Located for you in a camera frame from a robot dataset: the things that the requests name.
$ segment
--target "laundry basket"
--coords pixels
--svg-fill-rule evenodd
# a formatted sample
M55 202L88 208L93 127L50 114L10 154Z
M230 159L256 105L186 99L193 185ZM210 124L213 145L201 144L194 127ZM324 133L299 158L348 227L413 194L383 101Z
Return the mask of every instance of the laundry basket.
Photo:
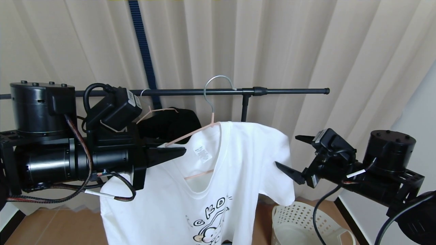
M321 241L313 229L313 207L302 202L292 205L275 206L272 210L271 245L318 245ZM349 232L353 245L353 233L339 226L330 216L317 210L317 226L327 245L341 245L341 234Z

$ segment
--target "curtain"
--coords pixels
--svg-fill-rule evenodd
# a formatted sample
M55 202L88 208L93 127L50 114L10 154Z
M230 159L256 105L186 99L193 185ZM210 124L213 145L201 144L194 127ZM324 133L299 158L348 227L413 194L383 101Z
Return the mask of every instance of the curtain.
M436 58L434 1L140 1L159 88L203 88L218 74L235 87L327 88L329 95L264 95L250 99L248 121L291 139L302 171L314 149L295 135L332 128L362 159L375 129L388 129ZM229 88L215 81L211 88ZM202 123L211 109L199 97L162 98ZM213 97L215 118L240 120L242 97ZM335 185L297 186L318 199Z
M252 97L248 121L291 139L293 167L313 159L295 135L333 128L363 156L369 133L389 128L436 58L434 1L139 1L158 88L203 88L227 75L237 88L327 88L329 95ZM9 83L94 82L147 88L127 1L0 1L1 93ZM228 88L215 81L210 88ZM211 108L201 96L161 97L164 107ZM241 96L211 96L217 121L240 120ZM81 98L78 115L85 115ZM0 100L0 130L14 129L11 103ZM296 186L320 198L334 185ZM35 196L59 198L68 191ZM80 195L69 208L98 208ZM25 213L56 205L17 204Z

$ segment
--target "black baseboard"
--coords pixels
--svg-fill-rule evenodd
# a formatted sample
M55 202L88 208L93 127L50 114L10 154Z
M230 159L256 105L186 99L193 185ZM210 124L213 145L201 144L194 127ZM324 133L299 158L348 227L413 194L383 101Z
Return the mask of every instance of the black baseboard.
M3 230L0 231L0 245L4 245L26 215L18 210L9 220Z
M369 242L366 240L366 238L363 235L362 231L359 229L359 227L357 226L356 222L351 217L350 213L345 208L345 206L342 203L342 201L339 198L336 198L334 203L336 204L336 207L341 212L342 216L344 217L345 221L347 222L348 226L351 229L351 232L354 234L354 236L356 237L356 240L359 242L359 244L360 245L369 245Z

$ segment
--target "brown tile floor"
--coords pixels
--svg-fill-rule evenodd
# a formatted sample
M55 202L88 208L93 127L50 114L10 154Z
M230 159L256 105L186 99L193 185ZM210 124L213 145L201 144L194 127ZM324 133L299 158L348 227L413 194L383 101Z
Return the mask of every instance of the brown tile floor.
M315 201L297 199L315 205ZM253 245L269 245L271 242L271 205L259 204L253 232ZM336 205L324 201L320 210L327 213L339 225L348 228ZM344 245L350 245L348 234L342 237ZM106 245L106 235L99 213L90 210L40 209L24 218L6 245Z

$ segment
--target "cartoon character graphic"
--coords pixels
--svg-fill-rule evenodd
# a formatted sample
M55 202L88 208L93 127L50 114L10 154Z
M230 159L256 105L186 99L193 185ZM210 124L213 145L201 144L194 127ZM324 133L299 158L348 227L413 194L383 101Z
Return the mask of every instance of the cartoon character graphic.
M215 207L210 205L206 207L204 212L207 224L204 220L196 220L194 226L203 226L197 235L193 237L196 242L205 243L207 245L214 245L220 242L222 227L224 224L224 213L229 210L224 206L225 198L218 199Z

